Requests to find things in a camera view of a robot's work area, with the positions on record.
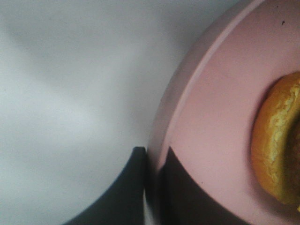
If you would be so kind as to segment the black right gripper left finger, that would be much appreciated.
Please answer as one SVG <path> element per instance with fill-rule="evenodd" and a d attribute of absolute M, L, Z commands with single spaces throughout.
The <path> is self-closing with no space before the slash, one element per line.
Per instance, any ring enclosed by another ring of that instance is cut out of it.
<path fill-rule="evenodd" d="M 67 225 L 143 225 L 146 150 L 134 147 L 114 183 Z"/>

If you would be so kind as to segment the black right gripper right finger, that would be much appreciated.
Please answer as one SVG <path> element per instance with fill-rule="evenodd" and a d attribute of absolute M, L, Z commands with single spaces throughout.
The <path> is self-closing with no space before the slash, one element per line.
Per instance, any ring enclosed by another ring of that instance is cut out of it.
<path fill-rule="evenodd" d="M 186 171 L 171 147 L 160 171 L 162 225 L 248 225 L 249 222 L 218 203 Z"/>

